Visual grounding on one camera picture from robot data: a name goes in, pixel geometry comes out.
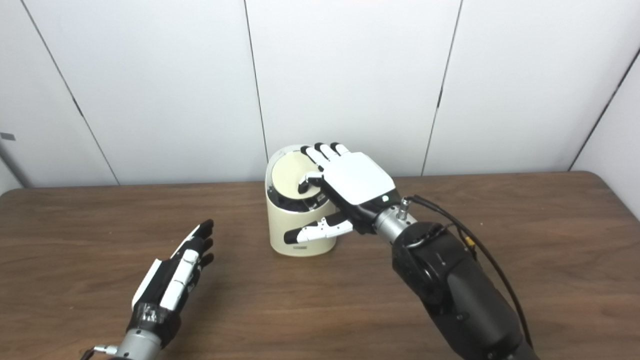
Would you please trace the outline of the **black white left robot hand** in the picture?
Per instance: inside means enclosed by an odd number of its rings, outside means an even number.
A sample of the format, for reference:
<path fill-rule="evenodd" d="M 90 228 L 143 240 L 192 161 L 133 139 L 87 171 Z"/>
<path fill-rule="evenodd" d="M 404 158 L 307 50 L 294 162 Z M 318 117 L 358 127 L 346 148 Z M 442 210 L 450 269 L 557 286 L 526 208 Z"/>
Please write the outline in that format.
<path fill-rule="evenodd" d="M 131 302 L 127 331 L 146 331 L 165 348 L 178 334 L 181 313 L 204 268 L 214 261 L 214 221 L 197 225 L 168 259 L 154 259 Z"/>

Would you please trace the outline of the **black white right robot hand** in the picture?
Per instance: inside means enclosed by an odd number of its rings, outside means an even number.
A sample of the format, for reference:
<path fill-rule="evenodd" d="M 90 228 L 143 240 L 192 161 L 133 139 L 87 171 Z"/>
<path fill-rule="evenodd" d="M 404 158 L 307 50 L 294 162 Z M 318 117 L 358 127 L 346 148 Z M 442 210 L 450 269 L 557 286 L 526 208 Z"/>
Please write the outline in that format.
<path fill-rule="evenodd" d="M 286 231 L 283 235 L 285 244 L 330 239 L 352 231 L 375 235 L 377 218 L 389 208 L 400 205 L 402 197 L 393 178 L 365 153 L 351 152 L 338 142 L 304 145 L 300 151 L 317 170 L 300 179 L 298 192 L 306 191 L 310 186 L 318 187 L 337 212 Z"/>

